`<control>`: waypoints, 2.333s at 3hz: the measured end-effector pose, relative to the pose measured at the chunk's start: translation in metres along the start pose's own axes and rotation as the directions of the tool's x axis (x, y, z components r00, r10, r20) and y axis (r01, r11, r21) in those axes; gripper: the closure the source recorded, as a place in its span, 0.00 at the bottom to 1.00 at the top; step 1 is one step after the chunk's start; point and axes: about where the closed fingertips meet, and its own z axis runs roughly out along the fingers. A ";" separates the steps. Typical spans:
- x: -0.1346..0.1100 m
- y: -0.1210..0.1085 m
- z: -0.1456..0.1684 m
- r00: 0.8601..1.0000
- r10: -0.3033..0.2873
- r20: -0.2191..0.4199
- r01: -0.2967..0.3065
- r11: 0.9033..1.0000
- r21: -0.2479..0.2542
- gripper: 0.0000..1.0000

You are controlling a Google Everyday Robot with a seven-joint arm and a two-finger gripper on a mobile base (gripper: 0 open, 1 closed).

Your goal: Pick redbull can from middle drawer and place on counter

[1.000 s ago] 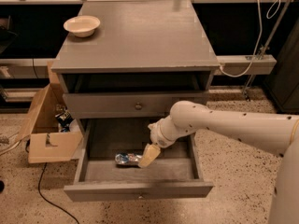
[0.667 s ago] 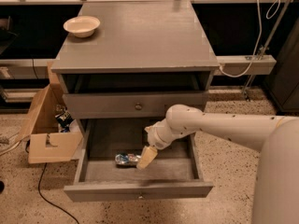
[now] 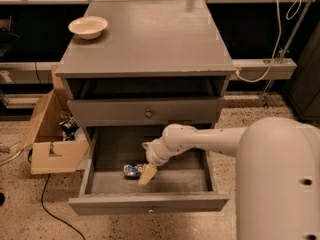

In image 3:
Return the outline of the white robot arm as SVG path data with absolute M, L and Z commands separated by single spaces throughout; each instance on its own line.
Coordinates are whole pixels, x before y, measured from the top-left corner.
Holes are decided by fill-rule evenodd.
M 171 124 L 143 144 L 139 183 L 192 148 L 236 158 L 238 240 L 320 240 L 320 130 L 279 117 L 243 128 Z

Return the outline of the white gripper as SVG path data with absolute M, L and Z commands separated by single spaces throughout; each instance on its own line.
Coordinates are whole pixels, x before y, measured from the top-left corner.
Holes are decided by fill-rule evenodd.
M 142 167 L 142 173 L 139 178 L 139 185 L 147 185 L 157 173 L 156 166 L 162 166 L 169 161 L 174 155 L 169 150 L 166 143 L 162 138 L 154 139 L 151 142 L 143 142 L 142 147 L 146 151 L 146 159 L 150 164 L 144 164 Z

